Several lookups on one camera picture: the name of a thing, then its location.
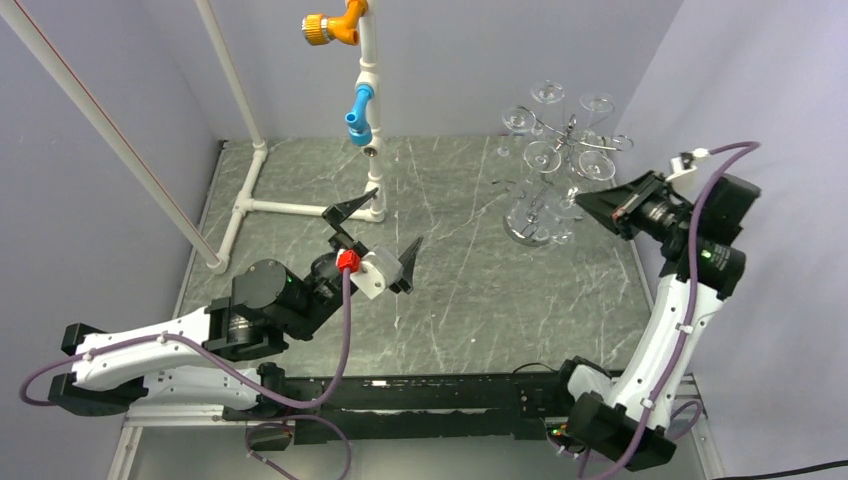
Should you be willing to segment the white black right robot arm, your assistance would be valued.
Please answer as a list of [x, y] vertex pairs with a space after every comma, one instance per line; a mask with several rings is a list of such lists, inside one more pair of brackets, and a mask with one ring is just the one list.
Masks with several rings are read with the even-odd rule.
[[724, 174], [693, 204], [662, 174], [648, 172], [575, 196], [577, 206], [621, 238], [644, 233], [658, 241], [665, 259], [650, 319], [621, 376], [574, 358], [567, 378], [551, 388], [575, 445], [629, 471], [671, 460], [676, 445], [668, 428], [678, 387], [704, 330], [744, 273], [746, 255], [732, 243], [760, 195], [759, 187]]

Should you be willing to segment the clear wine glass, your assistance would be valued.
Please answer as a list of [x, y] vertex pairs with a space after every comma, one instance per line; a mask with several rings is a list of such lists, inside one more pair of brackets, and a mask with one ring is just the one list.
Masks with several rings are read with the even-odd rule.
[[533, 200], [539, 200], [553, 185], [553, 178], [562, 165], [562, 156], [550, 143], [537, 140], [525, 147], [522, 158], [531, 170], [530, 183], [535, 189]]
[[499, 157], [508, 157], [511, 139], [516, 135], [524, 135], [530, 132], [536, 125], [537, 118], [532, 110], [521, 105], [515, 105], [502, 111], [501, 121], [507, 129], [507, 133], [501, 137], [496, 153]]
[[611, 185], [616, 173], [612, 159], [602, 150], [585, 150], [575, 153], [571, 167], [577, 175], [577, 192], [588, 193], [602, 190]]
[[587, 111], [587, 117], [579, 140], [588, 144], [596, 144], [595, 126], [615, 111], [614, 99], [608, 93], [587, 92], [581, 95], [580, 104]]
[[544, 116], [548, 108], [561, 102], [565, 97], [564, 87], [555, 81], [544, 80], [535, 82], [531, 86], [531, 96], [538, 104], [535, 111], [536, 123], [531, 130], [534, 135], [543, 135], [546, 127], [543, 125]]

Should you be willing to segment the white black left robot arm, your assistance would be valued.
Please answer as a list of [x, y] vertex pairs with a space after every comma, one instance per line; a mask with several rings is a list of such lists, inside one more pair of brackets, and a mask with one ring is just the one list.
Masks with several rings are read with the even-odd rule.
[[[68, 326], [61, 343], [66, 360], [53, 369], [46, 404], [88, 417], [141, 404], [212, 404], [272, 420], [325, 403], [349, 359], [354, 294], [376, 298], [413, 288], [420, 240], [396, 255], [366, 246], [344, 228], [375, 196], [369, 190], [323, 211], [333, 231], [330, 249], [305, 276], [262, 259], [233, 277], [225, 296], [186, 315], [114, 333]], [[273, 357], [291, 341], [311, 340], [336, 313], [343, 316], [343, 340], [335, 373], [314, 393], [293, 392]]]

